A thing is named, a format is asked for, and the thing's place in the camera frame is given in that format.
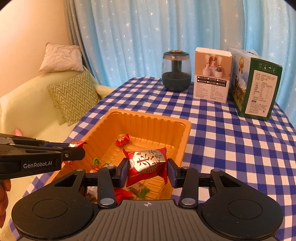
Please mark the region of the person left hand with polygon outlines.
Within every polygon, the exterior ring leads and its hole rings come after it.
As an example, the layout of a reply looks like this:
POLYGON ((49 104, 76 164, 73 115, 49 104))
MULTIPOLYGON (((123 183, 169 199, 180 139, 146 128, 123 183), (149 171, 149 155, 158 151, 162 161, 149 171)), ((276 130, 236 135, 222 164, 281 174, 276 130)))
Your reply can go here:
POLYGON ((6 219, 6 209, 9 199, 7 193, 11 190, 11 180, 3 180, 0 186, 0 227, 2 228, 6 219))

